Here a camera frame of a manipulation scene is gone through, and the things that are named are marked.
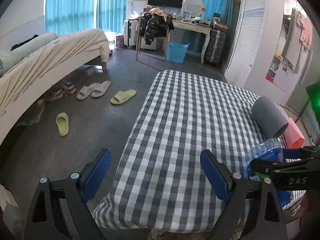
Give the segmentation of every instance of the blue plastic basket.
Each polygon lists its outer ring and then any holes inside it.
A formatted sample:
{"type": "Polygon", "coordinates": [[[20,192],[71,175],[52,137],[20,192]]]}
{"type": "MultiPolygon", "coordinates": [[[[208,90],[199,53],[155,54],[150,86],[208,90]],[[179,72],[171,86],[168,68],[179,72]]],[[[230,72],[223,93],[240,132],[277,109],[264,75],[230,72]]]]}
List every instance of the blue plastic basket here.
{"type": "Polygon", "coordinates": [[[167,60],[173,63],[182,63],[186,56],[190,44],[184,45],[175,42],[169,42],[167,51],[167,60]]]}

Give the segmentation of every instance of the desk leg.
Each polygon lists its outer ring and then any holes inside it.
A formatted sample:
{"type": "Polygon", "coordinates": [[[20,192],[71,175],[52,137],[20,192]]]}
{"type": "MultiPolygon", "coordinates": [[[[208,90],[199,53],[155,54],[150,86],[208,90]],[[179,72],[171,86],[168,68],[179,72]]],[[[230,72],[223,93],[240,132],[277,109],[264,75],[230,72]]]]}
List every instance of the desk leg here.
{"type": "Polygon", "coordinates": [[[202,52],[201,52],[201,64],[204,63],[204,54],[205,54],[205,51],[206,51],[206,49],[208,47],[209,41],[210,41],[210,34],[207,33],[205,35],[205,41],[204,41],[202,52]]]}

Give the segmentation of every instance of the power cord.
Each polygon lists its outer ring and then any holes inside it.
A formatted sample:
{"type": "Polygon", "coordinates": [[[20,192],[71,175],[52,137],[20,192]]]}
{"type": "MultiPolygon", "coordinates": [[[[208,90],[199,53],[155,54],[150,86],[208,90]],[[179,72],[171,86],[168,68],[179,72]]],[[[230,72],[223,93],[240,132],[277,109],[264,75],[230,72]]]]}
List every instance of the power cord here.
{"type": "Polygon", "coordinates": [[[133,4],[133,2],[131,3],[131,14],[134,14],[134,11],[135,11],[135,9],[134,9],[134,4],[133,4]]]}

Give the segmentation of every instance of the bed frame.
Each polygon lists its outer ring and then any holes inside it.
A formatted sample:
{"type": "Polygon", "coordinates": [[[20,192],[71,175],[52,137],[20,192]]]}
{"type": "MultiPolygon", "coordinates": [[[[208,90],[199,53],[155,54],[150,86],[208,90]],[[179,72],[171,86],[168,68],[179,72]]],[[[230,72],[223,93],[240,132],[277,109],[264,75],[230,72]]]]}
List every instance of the bed frame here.
{"type": "Polygon", "coordinates": [[[103,72],[108,70],[107,62],[101,62],[100,49],[96,49],[73,56],[48,71],[43,77],[34,81],[33,84],[22,92],[15,101],[10,103],[2,116],[0,116],[0,144],[2,144],[4,138],[22,114],[39,97],[41,97],[52,85],[82,65],[98,65],[102,66],[103,72]]]}

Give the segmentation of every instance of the screw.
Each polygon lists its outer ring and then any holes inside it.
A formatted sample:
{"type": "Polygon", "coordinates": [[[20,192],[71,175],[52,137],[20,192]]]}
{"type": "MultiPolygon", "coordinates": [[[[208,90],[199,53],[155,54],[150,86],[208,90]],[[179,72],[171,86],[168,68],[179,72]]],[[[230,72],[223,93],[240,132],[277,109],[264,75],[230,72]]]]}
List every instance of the screw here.
{"type": "Polygon", "coordinates": [[[79,178],[79,176],[80,176],[79,173],[75,172],[75,173],[72,173],[70,177],[72,179],[77,179],[77,178],[79,178]]]}
{"type": "Polygon", "coordinates": [[[48,178],[43,177],[43,178],[41,178],[40,183],[44,184],[44,183],[46,183],[47,181],[48,181],[48,178]]]}
{"type": "Polygon", "coordinates": [[[271,183],[271,179],[269,179],[269,178],[264,178],[263,180],[264,180],[265,183],[268,183],[268,184],[271,183]]]}
{"type": "Polygon", "coordinates": [[[235,179],[240,179],[241,178],[241,174],[235,172],[234,174],[232,174],[232,176],[235,178],[235,179]]]}

